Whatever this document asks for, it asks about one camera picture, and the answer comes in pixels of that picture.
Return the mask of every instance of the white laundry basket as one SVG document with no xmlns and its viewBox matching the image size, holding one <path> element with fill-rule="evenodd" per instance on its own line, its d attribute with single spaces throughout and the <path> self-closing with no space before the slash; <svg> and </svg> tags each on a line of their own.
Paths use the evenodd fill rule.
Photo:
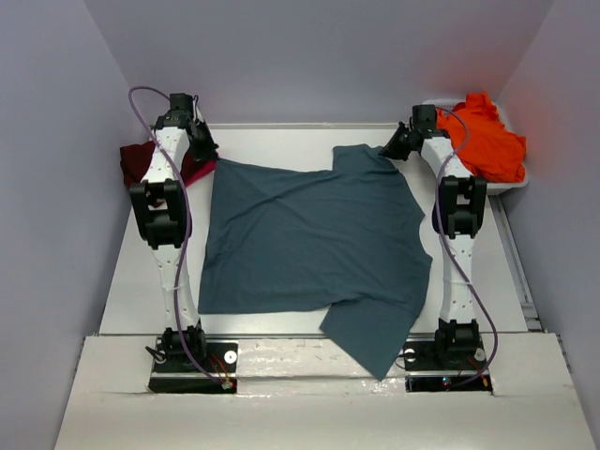
<svg viewBox="0 0 600 450">
<path fill-rule="evenodd" d="M 438 108 L 444 108 L 445 110 L 451 110 L 457 106 L 464 99 L 455 99 L 455 98 L 436 98 L 433 100 L 425 100 L 423 102 L 424 105 L 435 105 Z M 500 116 L 500 120 L 506 127 L 508 131 L 513 131 L 510 126 L 510 122 L 508 121 L 508 117 L 504 113 L 503 109 L 494 103 L 496 109 L 498 110 L 498 115 Z M 487 183 L 487 195 L 499 195 L 505 192 L 508 189 L 512 188 L 523 188 L 529 182 L 529 175 L 527 174 L 527 167 L 523 163 L 523 167 L 525 168 L 525 178 L 520 183 Z"/>
</svg>

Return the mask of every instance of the orange cloth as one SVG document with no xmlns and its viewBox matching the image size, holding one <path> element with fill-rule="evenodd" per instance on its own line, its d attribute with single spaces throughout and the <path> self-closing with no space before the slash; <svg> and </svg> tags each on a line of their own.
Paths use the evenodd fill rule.
<svg viewBox="0 0 600 450">
<path fill-rule="evenodd" d="M 523 181 L 525 138 L 504 129 L 487 93 L 469 94 L 466 101 L 455 106 L 453 112 L 469 127 L 470 139 L 458 152 L 467 169 L 495 183 Z M 464 127 L 451 114 L 438 110 L 438 128 L 448 131 L 455 148 L 462 143 Z"/>
</svg>

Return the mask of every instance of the glossy white surface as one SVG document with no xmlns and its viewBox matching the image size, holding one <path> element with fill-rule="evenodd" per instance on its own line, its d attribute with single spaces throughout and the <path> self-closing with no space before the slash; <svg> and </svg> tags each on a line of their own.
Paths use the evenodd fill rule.
<svg viewBox="0 0 600 450">
<path fill-rule="evenodd" d="M 381 383 L 343 376 L 352 363 L 332 359 L 335 346 L 303 347 L 316 339 L 242 340 L 240 364 L 253 361 L 242 370 L 244 395 L 155 395 L 144 388 L 152 339 L 86 340 L 57 450 L 593 449 L 553 335 L 501 335 L 494 396 L 407 394 L 401 372 Z M 286 346 L 298 350 L 281 356 Z M 315 356 L 330 373 L 308 373 Z"/>
<path fill-rule="evenodd" d="M 331 169 L 332 148 L 336 145 L 367 143 L 384 145 L 393 128 L 347 129 L 221 129 L 213 131 L 223 158 L 295 171 Z M 433 257 L 427 301 L 415 323 L 414 333 L 431 333 L 438 326 L 443 298 L 442 248 L 431 228 L 435 177 L 417 154 L 397 165 L 406 176 L 412 195 L 426 213 L 421 224 L 425 251 Z M 187 264 L 194 301 L 198 301 L 204 247 L 210 217 L 213 176 L 208 175 L 188 189 L 193 219 Z M 484 225 L 475 241 L 473 279 L 499 331 L 526 331 L 518 294 L 504 254 L 498 227 L 489 203 Z M 101 334 L 160 334 L 164 310 L 158 269 L 149 247 L 140 238 L 131 214 L 119 261 L 100 327 Z M 476 310 L 480 327 L 489 330 Z M 252 315 L 202 315 L 209 335 L 268 336 L 317 335 L 326 310 Z"/>
</svg>

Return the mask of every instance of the white work surface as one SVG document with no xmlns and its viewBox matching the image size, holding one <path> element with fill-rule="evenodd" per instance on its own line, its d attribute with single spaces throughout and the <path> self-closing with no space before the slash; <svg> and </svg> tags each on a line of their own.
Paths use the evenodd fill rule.
<svg viewBox="0 0 600 450">
<path fill-rule="evenodd" d="M 332 168 L 336 145 L 367 143 L 384 145 L 393 128 L 214 128 L 215 141 L 223 158 L 265 167 L 295 171 Z M 435 177 L 417 154 L 396 164 L 406 177 L 412 195 L 426 214 L 421 224 L 421 241 L 433 258 L 427 301 L 412 333 L 433 333 L 443 296 L 442 248 L 431 228 Z M 193 223 L 187 265 L 192 295 L 198 302 L 204 248 L 208 234 L 213 175 L 188 188 Z M 489 202 L 483 228 L 473 252 L 473 284 L 480 292 L 499 331 L 527 331 L 517 290 L 511 276 Z M 202 327 L 213 336 L 321 336 L 319 326 L 326 310 L 273 314 L 202 315 Z M 482 331 L 489 324 L 477 308 Z M 100 327 L 102 335 L 159 335 L 164 331 L 164 306 L 158 269 L 149 246 L 141 239 L 133 213 L 129 216 L 121 252 Z"/>
<path fill-rule="evenodd" d="M 56 450 L 594 449 L 553 335 L 500 336 L 494 395 L 406 393 L 325 339 L 243 339 L 240 394 L 157 395 L 153 341 L 85 341 Z"/>
</svg>

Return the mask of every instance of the purple gray wall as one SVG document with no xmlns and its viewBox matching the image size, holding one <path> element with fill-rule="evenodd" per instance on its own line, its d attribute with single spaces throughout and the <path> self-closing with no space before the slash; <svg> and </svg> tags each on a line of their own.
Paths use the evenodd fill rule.
<svg viewBox="0 0 600 450">
<path fill-rule="evenodd" d="M 600 445 L 600 3 L 557 2 L 502 92 L 530 184 L 503 199 L 544 326 L 562 335 Z"/>
<path fill-rule="evenodd" d="M 127 84 L 80 0 L 0 5 L 0 442 L 54 446 L 128 215 Z"/>
<path fill-rule="evenodd" d="M 426 98 L 495 98 L 551 3 L 86 0 L 130 84 L 197 93 L 213 123 L 393 122 Z"/>
</svg>

